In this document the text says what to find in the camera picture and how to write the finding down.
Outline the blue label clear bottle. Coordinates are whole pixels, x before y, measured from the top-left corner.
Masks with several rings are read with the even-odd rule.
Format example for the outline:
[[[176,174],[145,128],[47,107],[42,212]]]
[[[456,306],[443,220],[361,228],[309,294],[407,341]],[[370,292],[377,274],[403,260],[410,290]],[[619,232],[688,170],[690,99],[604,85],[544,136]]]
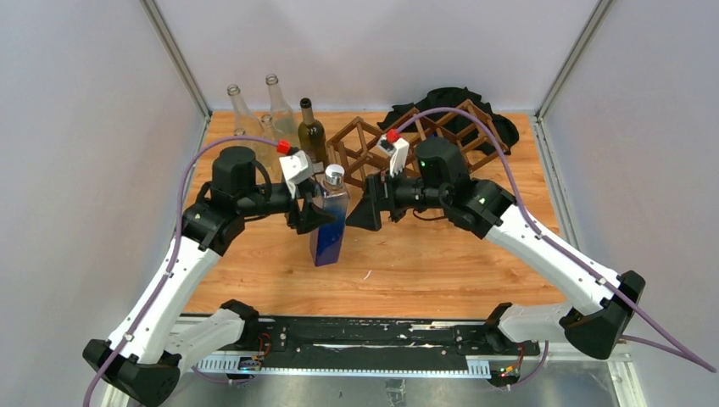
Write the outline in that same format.
[[[320,180],[321,195],[316,203],[332,218],[310,234],[309,247],[315,267],[339,261],[350,201],[344,175],[345,170],[340,164],[329,164]]]

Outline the slim clear bottle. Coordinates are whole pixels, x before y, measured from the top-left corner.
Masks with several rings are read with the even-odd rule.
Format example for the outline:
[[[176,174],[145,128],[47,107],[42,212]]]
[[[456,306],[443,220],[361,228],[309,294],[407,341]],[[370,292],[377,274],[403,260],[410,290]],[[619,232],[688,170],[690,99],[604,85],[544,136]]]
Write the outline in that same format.
[[[260,124],[262,126],[262,137],[270,142],[276,141],[276,135],[274,131],[273,119],[270,114],[263,114],[260,118]],[[260,149],[259,162],[270,172],[277,173],[281,170],[279,161],[280,155],[276,151],[275,145],[263,144]]]

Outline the dark green wine bottle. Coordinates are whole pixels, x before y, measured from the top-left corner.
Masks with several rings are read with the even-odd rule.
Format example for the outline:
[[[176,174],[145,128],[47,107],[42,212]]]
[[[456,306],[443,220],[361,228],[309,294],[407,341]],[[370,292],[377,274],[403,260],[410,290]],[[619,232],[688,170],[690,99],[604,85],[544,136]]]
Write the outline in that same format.
[[[325,168],[330,164],[326,150],[325,128],[315,118],[309,98],[302,98],[299,106],[302,114],[302,121],[298,125],[301,148],[309,155],[313,164],[320,164]]]

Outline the clear glass bottle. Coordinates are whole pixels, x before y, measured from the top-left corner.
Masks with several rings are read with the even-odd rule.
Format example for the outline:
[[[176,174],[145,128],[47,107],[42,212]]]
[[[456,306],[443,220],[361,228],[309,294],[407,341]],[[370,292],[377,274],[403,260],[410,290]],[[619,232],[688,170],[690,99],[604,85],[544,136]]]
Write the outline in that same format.
[[[285,99],[279,78],[276,74],[268,74],[265,84],[270,97],[270,114],[276,131],[285,137],[296,136],[298,125],[292,107]]]

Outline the clear bottle black label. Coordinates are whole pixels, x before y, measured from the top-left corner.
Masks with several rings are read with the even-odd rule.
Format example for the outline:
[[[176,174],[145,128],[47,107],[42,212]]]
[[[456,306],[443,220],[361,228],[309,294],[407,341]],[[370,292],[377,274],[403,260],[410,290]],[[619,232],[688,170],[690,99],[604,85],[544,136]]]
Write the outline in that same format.
[[[231,101],[234,114],[234,136],[262,137],[264,130],[259,118],[246,104],[241,89],[236,84],[230,84],[226,88],[227,95]]]

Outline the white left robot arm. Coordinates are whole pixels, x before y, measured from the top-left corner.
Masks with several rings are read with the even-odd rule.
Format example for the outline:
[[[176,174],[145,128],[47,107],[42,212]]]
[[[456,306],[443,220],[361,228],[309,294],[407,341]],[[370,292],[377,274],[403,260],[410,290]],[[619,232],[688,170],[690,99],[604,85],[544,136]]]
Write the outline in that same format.
[[[220,151],[196,201],[179,208],[175,235],[150,285],[108,338],[93,339],[84,348],[83,358],[95,371],[87,395],[106,382],[139,404],[159,406],[181,376],[214,351],[230,344],[259,353],[270,348],[258,311],[237,300],[224,302],[196,326],[179,333],[172,329],[198,284],[247,223],[283,214],[301,235],[333,221],[316,204],[309,155],[286,142],[275,149],[282,172],[277,183],[251,148]]]

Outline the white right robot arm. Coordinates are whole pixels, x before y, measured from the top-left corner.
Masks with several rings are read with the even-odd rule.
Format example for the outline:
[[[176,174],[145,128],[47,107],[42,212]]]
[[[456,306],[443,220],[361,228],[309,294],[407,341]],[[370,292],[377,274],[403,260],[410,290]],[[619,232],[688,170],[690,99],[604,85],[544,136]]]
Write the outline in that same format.
[[[597,360],[610,357],[646,286],[639,273],[618,273],[591,260],[494,181],[465,178],[451,184],[374,174],[366,178],[346,224],[379,231],[383,211],[397,222],[409,209],[441,209],[454,226],[514,254],[565,295],[561,304],[498,305],[484,331],[489,350],[505,354],[525,341],[567,342]]]

